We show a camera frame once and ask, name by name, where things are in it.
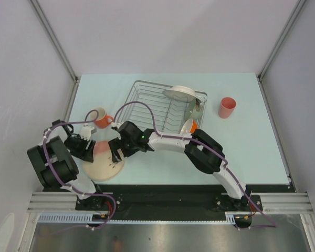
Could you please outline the orange mug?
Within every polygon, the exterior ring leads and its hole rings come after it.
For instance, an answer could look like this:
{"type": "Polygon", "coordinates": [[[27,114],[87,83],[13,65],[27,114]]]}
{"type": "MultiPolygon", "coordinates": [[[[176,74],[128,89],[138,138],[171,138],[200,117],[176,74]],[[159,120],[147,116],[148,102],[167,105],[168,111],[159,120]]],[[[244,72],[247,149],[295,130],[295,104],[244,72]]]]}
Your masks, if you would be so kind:
{"type": "Polygon", "coordinates": [[[102,107],[94,108],[90,117],[94,120],[94,124],[101,129],[107,128],[114,120],[102,107]]]}

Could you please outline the white fluted plate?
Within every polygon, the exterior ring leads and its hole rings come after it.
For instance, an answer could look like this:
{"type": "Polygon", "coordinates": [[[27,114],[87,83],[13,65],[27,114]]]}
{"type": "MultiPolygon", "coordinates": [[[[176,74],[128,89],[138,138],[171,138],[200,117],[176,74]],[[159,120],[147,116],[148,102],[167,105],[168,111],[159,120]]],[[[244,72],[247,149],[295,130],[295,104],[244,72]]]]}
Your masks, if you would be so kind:
{"type": "Polygon", "coordinates": [[[195,98],[195,91],[189,87],[185,86],[173,86],[170,89],[166,89],[162,91],[162,94],[168,98],[195,98]]]}

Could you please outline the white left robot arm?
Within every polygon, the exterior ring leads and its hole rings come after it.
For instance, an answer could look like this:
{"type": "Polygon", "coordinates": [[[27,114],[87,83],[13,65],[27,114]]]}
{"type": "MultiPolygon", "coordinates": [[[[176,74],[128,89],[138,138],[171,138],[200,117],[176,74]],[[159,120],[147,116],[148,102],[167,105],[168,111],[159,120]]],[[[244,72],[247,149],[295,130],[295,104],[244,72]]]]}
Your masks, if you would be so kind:
{"type": "Polygon", "coordinates": [[[95,210],[104,207],[106,198],[97,192],[94,182],[80,174],[74,158],[94,162],[95,140],[91,136],[97,129],[84,123],[79,133],[73,125],[57,120],[44,130],[43,140],[27,150],[27,156],[42,186],[47,189],[63,189],[86,200],[95,210]]]}

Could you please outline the orange bowl white inside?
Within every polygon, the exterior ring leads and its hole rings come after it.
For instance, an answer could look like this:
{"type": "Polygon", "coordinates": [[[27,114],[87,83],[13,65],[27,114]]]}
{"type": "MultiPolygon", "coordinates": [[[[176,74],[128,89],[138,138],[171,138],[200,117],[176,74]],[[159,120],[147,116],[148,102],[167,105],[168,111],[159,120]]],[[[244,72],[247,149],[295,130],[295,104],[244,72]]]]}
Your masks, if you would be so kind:
{"type": "Polygon", "coordinates": [[[198,126],[197,126],[196,121],[192,118],[189,118],[183,124],[183,126],[180,130],[180,134],[194,133],[197,128],[198,128],[198,126]]]}

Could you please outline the green floral ceramic bowl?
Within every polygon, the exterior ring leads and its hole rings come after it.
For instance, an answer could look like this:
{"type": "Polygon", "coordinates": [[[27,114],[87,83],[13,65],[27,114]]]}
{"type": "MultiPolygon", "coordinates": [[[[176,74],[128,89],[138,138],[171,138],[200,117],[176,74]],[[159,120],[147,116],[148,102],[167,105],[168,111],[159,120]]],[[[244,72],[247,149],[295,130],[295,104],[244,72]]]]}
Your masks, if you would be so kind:
{"type": "Polygon", "coordinates": [[[190,102],[190,104],[188,105],[186,109],[185,119],[197,120],[201,117],[202,113],[203,113],[203,108],[201,106],[200,101],[198,99],[194,99],[190,102]]]}

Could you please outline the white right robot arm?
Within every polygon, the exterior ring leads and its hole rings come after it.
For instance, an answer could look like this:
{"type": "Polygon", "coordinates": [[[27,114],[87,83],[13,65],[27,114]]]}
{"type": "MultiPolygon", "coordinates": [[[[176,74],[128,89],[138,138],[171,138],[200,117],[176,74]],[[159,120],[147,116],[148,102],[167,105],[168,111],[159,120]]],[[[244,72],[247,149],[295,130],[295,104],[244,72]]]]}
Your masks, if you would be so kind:
{"type": "Polygon", "coordinates": [[[250,205],[250,190],[228,168],[223,147],[201,129],[193,133],[165,134],[156,129],[140,130],[134,123],[111,123],[118,137],[109,141],[112,161],[119,163],[137,152],[170,151],[185,154],[202,173],[213,175],[232,199],[232,206],[243,211],[250,205]]]}

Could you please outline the pink beige leaf plate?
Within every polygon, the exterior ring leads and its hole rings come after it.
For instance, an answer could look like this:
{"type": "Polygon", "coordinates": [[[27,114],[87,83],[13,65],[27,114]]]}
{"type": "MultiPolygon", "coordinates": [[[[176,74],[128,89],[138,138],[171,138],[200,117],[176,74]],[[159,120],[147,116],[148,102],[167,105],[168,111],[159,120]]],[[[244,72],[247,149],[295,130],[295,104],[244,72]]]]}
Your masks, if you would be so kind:
{"type": "Polygon", "coordinates": [[[82,161],[82,169],[94,181],[108,181],[123,169],[125,161],[113,162],[107,141],[99,141],[93,150],[93,162],[82,161]]]}

